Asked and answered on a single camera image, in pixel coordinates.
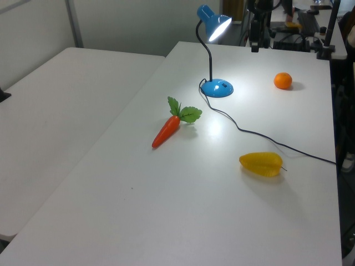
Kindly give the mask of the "dark Franka gripper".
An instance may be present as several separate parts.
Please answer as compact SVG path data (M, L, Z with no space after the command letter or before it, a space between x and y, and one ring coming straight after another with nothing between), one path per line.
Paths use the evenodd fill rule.
M262 39L262 24L258 20L252 20L250 23L250 33L249 33L249 41L251 43L251 52L258 53L259 51L259 42Z

